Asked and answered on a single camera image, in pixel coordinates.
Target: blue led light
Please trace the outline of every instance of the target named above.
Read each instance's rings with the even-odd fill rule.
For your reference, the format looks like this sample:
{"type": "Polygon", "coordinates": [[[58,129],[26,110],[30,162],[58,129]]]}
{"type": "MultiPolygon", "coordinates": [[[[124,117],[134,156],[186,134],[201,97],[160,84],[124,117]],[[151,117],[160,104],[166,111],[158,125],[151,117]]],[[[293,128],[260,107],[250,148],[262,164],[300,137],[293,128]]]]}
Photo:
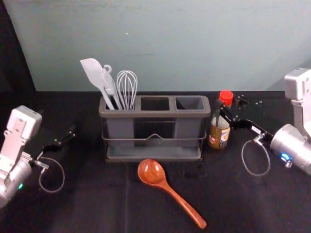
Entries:
{"type": "Polygon", "coordinates": [[[290,156],[288,156],[288,155],[285,154],[285,153],[282,153],[282,154],[281,154],[281,159],[282,159],[283,161],[285,161],[285,162],[291,160],[290,156]]]}

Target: wire whisk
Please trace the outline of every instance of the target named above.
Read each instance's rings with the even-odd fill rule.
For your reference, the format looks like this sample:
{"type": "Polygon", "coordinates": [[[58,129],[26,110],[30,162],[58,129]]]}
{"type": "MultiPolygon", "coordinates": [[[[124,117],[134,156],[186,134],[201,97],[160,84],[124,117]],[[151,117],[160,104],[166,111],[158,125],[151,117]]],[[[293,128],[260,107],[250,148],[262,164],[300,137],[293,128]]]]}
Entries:
{"type": "Polygon", "coordinates": [[[137,93],[137,76],[130,70],[122,70],[117,75],[118,96],[124,110],[133,110],[137,93]]]}

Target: red bottle cap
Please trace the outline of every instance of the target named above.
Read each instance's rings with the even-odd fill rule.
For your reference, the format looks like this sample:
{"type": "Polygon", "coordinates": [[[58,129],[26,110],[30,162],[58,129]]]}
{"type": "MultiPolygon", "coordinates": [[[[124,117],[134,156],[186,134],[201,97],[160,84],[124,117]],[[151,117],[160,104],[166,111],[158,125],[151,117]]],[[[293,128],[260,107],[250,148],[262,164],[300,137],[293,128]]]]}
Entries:
{"type": "Polygon", "coordinates": [[[219,93],[219,99],[227,106],[230,106],[233,101],[233,93],[231,91],[221,91],[219,93]]]}

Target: white spatula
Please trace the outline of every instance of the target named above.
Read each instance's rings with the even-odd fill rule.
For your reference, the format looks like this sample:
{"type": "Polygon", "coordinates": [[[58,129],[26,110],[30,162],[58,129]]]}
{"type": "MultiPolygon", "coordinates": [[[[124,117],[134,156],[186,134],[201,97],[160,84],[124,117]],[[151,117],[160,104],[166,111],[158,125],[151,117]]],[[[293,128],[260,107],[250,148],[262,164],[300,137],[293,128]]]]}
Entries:
{"type": "Polygon", "coordinates": [[[80,62],[89,81],[101,91],[108,108],[114,110],[102,80],[103,72],[101,64],[94,58],[87,58],[80,62]]]}

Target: bottle label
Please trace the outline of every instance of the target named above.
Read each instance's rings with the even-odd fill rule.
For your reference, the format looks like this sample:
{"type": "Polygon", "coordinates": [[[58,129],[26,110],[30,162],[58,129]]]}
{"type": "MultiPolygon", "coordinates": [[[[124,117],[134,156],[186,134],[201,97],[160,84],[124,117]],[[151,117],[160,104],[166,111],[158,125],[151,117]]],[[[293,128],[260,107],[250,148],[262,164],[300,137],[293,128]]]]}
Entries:
{"type": "Polygon", "coordinates": [[[221,149],[227,145],[230,134],[230,127],[219,128],[215,124],[210,126],[210,134],[208,137],[208,143],[210,146],[221,149]]]}

